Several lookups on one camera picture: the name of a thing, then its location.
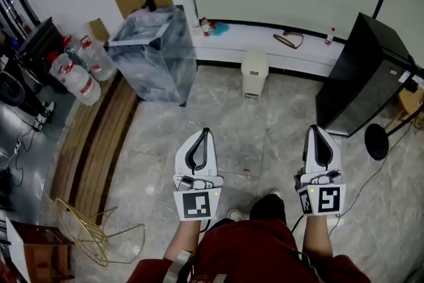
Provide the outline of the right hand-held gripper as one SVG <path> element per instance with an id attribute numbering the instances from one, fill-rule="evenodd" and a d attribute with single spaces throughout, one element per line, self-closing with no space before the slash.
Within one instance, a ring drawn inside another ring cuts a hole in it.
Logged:
<path id="1" fill-rule="evenodd" d="M 294 179 L 304 216 L 340 213 L 346 193 L 339 169 L 341 150 L 334 138 L 317 125 L 311 125 L 306 132 L 303 161 L 306 173 L 298 171 Z"/>

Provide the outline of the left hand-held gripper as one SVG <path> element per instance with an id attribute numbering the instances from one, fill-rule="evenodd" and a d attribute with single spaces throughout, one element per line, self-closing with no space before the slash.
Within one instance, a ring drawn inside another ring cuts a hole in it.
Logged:
<path id="1" fill-rule="evenodd" d="M 200 129 L 183 142 L 176 153 L 175 169 L 174 199 L 180 220 L 214 219 L 224 177 L 199 176 L 217 175 L 215 141 L 210 128 Z"/>

